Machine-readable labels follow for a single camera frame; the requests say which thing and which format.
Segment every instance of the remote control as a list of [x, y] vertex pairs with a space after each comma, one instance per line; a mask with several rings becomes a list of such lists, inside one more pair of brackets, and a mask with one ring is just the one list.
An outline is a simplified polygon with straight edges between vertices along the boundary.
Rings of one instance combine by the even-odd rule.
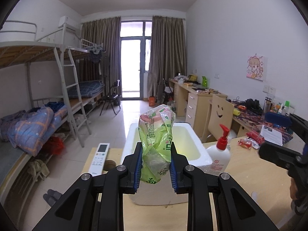
[[102, 174], [108, 149], [109, 149], [109, 143], [100, 143], [98, 145], [91, 166], [89, 168], [89, 173], [92, 176], [98, 176]]

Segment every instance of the lotion pump bottle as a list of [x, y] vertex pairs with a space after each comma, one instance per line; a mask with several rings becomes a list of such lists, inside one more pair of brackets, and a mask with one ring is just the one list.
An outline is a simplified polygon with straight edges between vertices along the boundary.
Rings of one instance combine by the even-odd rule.
[[226, 148], [228, 144], [227, 136], [230, 130], [222, 124], [219, 124], [219, 126], [224, 131], [223, 136], [219, 138], [216, 145], [212, 145], [206, 150], [213, 160], [212, 165], [210, 165], [206, 173], [215, 176], [224, 172], [231, 158], [231, 153], [229, 149]]

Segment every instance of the poster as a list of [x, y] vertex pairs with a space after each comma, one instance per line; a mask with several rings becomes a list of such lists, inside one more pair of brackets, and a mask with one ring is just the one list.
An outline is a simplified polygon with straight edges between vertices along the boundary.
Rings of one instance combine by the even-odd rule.
[[267, 58], [255, 54], [254, 56], [248, 57], [247, 63], [248, 67], [246, 77], [263, 81]]

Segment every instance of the power socket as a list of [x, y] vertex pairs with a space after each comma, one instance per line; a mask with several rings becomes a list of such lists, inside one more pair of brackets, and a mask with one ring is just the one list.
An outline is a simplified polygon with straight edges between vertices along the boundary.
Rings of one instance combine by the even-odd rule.
[[276, 94], [276, 89], [273, 88], [273, 87], [270, 87], [270, 88], [269, 88], [269, 94], [270, 94], [270, 95], [275, 95], [275, 94]]
[[268, 93], [269, 92], [269, 86], [268, 85], [264, 85], [264, 88], [263, 88], [263, 92], [264, 93]]

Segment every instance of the gray slipper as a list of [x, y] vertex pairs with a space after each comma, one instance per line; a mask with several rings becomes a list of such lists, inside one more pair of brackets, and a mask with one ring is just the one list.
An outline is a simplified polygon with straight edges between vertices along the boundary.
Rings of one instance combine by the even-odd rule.
[[62, 194], [58, 191], [54, 191], [52, 189], [49, 189], [47, 191], [47, 194], [50, 195], [51, 197], [53, 197], [55, 200], [59, 200], [60, 197], [62, 196]]
[[53, 206], [57, 201], [52, 198], [50, 195], [48, 194], [44, 194], [43, 195], [43, 199], [48, 203], [49, 206]]

